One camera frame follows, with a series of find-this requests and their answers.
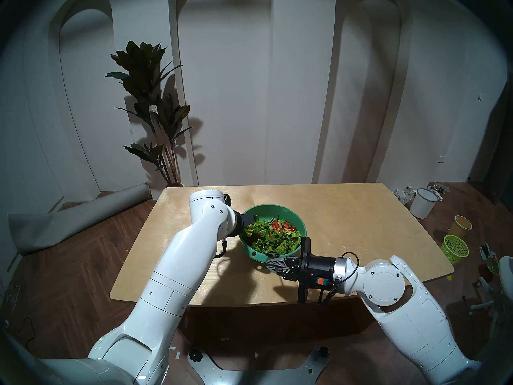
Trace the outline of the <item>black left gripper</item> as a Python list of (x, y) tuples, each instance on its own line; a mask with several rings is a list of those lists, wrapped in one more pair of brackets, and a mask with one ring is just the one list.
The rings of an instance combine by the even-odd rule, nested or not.
[(234, 212), (234, 226), (230, 232), (230, 238), (238, 236), (244, 229), (245, 226), (250, 226), (258, 221), (258, 217), (254, 214), (240, 214), (237, 211)]

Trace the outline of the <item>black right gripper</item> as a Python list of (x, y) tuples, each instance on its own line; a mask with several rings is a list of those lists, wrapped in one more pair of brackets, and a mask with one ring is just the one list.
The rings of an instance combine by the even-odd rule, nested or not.
[(320, 291), (317, 304), (328, 304), (337, 290), (334, 280), (336, 258), (314, 256), (310, 248), (310, 238), (302, 237), (300, 258), (272, 258), (265, 262), (265, 266), (281, 278), (299, 283), (298, 303), (305, 303), (308, 291), (317, 289)]

